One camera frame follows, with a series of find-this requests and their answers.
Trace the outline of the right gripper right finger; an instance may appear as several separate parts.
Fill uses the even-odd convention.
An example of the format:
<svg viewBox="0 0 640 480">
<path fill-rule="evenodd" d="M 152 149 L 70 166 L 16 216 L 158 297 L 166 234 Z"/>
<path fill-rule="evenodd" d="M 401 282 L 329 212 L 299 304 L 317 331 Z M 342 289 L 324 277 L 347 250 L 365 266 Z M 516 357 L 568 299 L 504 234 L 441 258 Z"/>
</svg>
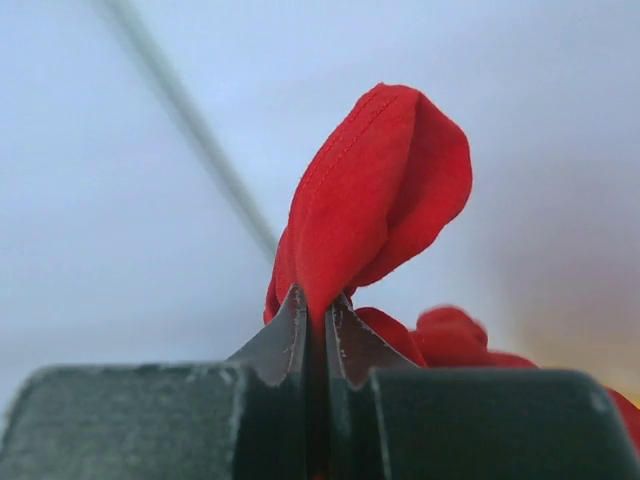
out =
<svg viewBox="0 0 640 480">
<path fill-rule="evenodd" d="M 325 315 L 335 479 L 635 479 L 610 395 L 567 370 L 423 369 L 338 299 Z"/>
</svg>

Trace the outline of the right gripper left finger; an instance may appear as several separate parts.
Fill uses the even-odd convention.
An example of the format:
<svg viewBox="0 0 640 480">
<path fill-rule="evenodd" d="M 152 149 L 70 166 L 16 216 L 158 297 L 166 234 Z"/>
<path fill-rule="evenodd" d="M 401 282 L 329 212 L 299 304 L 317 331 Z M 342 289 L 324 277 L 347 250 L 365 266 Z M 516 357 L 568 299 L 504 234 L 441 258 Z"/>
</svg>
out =
<svg viewBox="0 0 640 480">
<path fill-rule="evenodd" d="M 57 366 L 22 386 L 5 479 L 303 479 L 303 293 L 224 361 Z"/>
</svg>

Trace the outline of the red t shirt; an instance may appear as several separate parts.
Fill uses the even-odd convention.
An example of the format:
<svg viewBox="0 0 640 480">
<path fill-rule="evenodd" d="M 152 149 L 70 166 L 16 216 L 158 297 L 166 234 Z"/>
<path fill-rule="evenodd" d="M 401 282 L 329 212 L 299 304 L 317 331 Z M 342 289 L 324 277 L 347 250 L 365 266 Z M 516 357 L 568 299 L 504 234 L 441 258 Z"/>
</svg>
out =
<svg viewBox="0 0 640 480">
<path fill-rule="evenodd" d="M 331 133 L 302 176 L 266 291 L 264 324 L 293 284 L 304 291 L 315 332 L 339 294 L 378 282 L 428 248 L 464 209 L 472 187 L 461 128 L 423 93 L 378 84 Z M 491 349 L 487 332 L 455 306 L 422 313 L 408 329 L 382 310 L 356 314 L 422 368 L 534 368 Z"/>
</svg>

